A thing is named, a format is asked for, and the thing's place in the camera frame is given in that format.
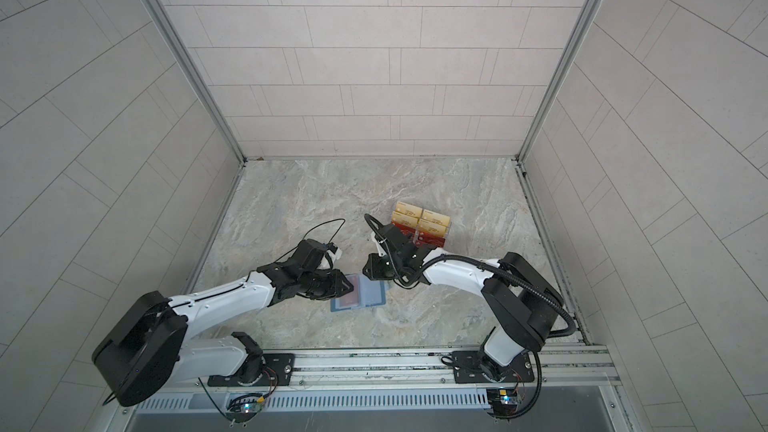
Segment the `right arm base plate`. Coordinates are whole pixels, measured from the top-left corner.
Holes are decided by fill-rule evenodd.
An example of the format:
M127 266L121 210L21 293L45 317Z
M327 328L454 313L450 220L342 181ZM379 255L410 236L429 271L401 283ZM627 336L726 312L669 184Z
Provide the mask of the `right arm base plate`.
M518 354L502 366L480 351L453 351L441 357L451 368L457 384L532 383L535 381L533 363L527 353Z

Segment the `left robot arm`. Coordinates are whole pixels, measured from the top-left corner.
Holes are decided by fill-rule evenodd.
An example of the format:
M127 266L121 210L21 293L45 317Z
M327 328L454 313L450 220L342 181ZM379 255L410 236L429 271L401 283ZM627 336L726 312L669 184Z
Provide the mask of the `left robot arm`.
M284 261L202 292L139 297L92 354L92 362L122 406L143 402L167 383L205 376L255 383L262 350L248 334L203 339L201 333L251 311L299 296L325 301L354 287L335 263L342 256L332 242L303 239Z

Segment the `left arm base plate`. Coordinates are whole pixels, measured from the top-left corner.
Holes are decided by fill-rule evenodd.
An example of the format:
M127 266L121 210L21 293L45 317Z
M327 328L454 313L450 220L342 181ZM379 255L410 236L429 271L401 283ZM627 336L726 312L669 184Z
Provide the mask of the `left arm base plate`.
M248 358L230 376L213 375L209 387L276 387L290 383L296 356L291 353L266 353L260 358Z

